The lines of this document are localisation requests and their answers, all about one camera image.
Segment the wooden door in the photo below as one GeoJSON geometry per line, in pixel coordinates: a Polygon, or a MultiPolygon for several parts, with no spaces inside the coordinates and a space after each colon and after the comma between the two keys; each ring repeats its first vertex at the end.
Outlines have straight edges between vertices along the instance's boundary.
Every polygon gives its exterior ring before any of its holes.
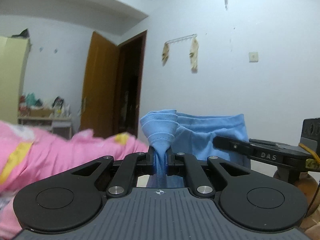
{"type": "Polygon", "coordinates": [[[93,32],[82,91],[80,129],[96,137],[113,135],[113,111],[119,48],[93,32]]]}

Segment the yellow cabinet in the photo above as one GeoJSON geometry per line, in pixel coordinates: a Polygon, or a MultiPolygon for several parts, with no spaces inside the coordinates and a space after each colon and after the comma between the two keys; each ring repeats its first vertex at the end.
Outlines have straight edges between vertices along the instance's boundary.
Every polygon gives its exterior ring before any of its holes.
{"type": "Polygon", "coordinates": [[[29,39],[0,37],[0,120],[18,123],[29,39]]]}

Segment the blue towel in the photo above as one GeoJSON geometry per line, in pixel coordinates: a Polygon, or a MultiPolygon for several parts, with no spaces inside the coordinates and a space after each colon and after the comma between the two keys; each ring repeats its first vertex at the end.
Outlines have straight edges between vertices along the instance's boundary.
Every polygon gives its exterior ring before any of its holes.
{"type": "Polygon", "coordinates": [[[215,136],[225,136],[249,141],[244,115],[194,116],[176,110],[152,111],[140,120],[144,135],[156,151],[156,174],[151,176],[147,187],[183,187],[183,179],[165,174],[165,152],[191,153],[198,160],[218,156],[225,160],[250,168],[250,160],[240,154],[215,149],[215,136]]]}

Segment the light switch plate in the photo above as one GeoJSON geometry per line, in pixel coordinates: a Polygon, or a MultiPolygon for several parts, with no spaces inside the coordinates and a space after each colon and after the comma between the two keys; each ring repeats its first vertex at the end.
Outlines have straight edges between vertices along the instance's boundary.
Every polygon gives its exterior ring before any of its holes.
{"type": "Polygon", "coordinates": [[[249,62],[258,62],[259,55],[258,52],[249,52],[249,62]]]}

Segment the hanging sock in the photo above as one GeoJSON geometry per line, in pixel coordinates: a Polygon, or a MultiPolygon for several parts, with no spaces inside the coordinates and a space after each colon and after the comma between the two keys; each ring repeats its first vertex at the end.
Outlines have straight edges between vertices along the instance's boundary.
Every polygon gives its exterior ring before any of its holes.
{"type": "Polygon", "coordinates": [[[169,44],[165,43],[162,51],[162,65],[164,66],[169,58],[169,44]]]}
{"type": "Polygon", "coordinates": [[[191,61],[191,71],[193,73],[198,72],[198,49],[199,43],[195,37],[192,38],[191,49],[190,49],[190,61],[191,61]]]}

